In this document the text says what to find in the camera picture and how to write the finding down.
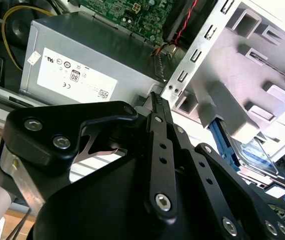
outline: gray panel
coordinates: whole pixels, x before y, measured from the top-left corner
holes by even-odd
[[[258,125],[247,115],[222,82],[216,82],[210,89],[209,95],[216,109],[211,116],[208,116],[206,107],[198,111],[204,128],[218,115],[224,120],[228,134],[239,142],[247,144],[259,133]]]
[[[264,18],[262,22],[278,29]],[[260,66],[240,54],[240,46],[243,45],[250,46],[267,56],[269,63],[285,72],[285,39],[281,41],[280,46],[277,46],[257,33],[246,39],[226,28],[193,76],[187,90],[195,92],[200,83],[210,88],[214,82],[220,80],[225,83],[241,106],[253,102],[276,117],[280,116],[285,111],[285,103],[266,93],[263,86],[269,81],[285,90],[285,78],[270,67]],[[197,119],[198,114],[194,112],[191,117]],[[264,122],[257,121],[257,123],[263,129],[268,127]]]
[[[171,107],[175,105],[180,94],[192,80],[240,2],[240,0],[217,1],[185,56],[173,72],[167,86],[161,93],[161,96],[169,101]],[[182,74],[185,74],[183,81],[181,81]]]
[[[37,85],[41,61],[31,66],[27,59],[34,51],[42,55],[44,48],[118,80],[110,101],[132,104],[138,95],[147,97],[153,88],[157,91],[157,86],[163,86],[163,80],[155,80],[151,46],[87,13],[74,12],[32,22],[20,91],[46,103],[76,101]]]
[[[0,105],[5,105],[7,111],[10,111],[12,106],[15,107],[39,107],[44,106],[43,103],[32,98],[22,96],[12,91],[0,87]]]
[[[260,34],[268,42],[277,46],[279,46],[282,43],[282,40],[285,38],[285,35],[282,34],[280,31],[266,24],[261,24],[256,29],[256,33]]]

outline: blue drive bracket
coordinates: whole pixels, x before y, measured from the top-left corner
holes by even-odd
[[[236,166],[233,159],[235,152],[232,146],[225,139],[225,136],[223,135],[224,133],[222,133],[222,131],[220,130],[217,118],[211,122],[208,128],[211,131],[213,139],[217,144],[218,152],[221,157],[227,161],[227,163],[232,167],[232,169],[234,169],[236,172],[239,172],[240,169],[238,166]]]
[[[217,149],[221,157],[227,161],[227,163],[232,167],[232,169],[234,169],[236,172],[240,172],[241,170],[236,164],[238,161],[237,155],[234,152],[231,144],[229,143],[225,132],[221,129],[219,121],[220,119],[216,118],[214,121],[211,122],[208,128],[212,133],[213,139],[216,142]],[[281,192],[281,190],[285,191],[283,187],[274,183],[268,188],[264,189],[264,192],[268,195],[271,195],[270,192],[272,191],[275,196],[271,196],[279,198],[277,197],[277,193],[275,191]]]

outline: black mechanical arm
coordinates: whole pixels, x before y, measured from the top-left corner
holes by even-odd
[[[28,237],[285,240],[285,222],[209,145],[192,146],[166,100],[149,100],[146,114],[115,101],[8,115],[0,185],[37,214]],[[73,163],[116,151],[70,183]]]

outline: motherboard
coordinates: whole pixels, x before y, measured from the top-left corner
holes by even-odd
[[[175,0],[77,0],[77,3],[161,46],[163,25]]]

